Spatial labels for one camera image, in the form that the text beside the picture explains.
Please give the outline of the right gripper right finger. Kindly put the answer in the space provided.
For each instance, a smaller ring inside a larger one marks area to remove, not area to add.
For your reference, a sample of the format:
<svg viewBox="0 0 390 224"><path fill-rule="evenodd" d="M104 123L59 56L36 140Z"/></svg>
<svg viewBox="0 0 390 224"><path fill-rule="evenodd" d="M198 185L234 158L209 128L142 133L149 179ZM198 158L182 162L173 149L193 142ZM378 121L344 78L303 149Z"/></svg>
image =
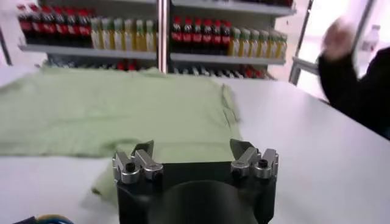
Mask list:
<svg viewBox="0 0 390 224"><path fill-rule="evenodd" d="M247 141L230 140L230 148L234 156L230 172L236 179L242 179L253 174L255 178L267 180L277 178L278 153L275 149L266 149L261 153Z"/></svg>

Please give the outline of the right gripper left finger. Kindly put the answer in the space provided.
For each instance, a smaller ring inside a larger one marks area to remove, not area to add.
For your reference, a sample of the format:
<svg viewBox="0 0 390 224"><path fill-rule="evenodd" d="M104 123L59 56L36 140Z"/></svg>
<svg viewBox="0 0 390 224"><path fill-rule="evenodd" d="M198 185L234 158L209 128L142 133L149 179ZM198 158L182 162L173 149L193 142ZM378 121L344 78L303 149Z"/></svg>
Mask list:
<svg viewBox="0 0 390 224"><path fill-rule="evenodd" d="M154 141L137 144L128 155L116 151L112 158L113 176L116 182L135 184L141 177L148 181L160 181L163 177L163 164L152 159Z"/></svg>

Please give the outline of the person's bare hand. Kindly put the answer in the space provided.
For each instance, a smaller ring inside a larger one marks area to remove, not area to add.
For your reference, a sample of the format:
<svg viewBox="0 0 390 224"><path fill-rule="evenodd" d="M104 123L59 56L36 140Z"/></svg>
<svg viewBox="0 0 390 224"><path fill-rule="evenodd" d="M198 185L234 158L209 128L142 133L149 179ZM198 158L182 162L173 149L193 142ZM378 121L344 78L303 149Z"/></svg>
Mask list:
<svg viewBox="0 0 390 224"><path fill-rule="evenodd" d="M322 55L327 60L339 60L352 52L353 29L341 18L335 20L327 29L322 41Z"/></svg>

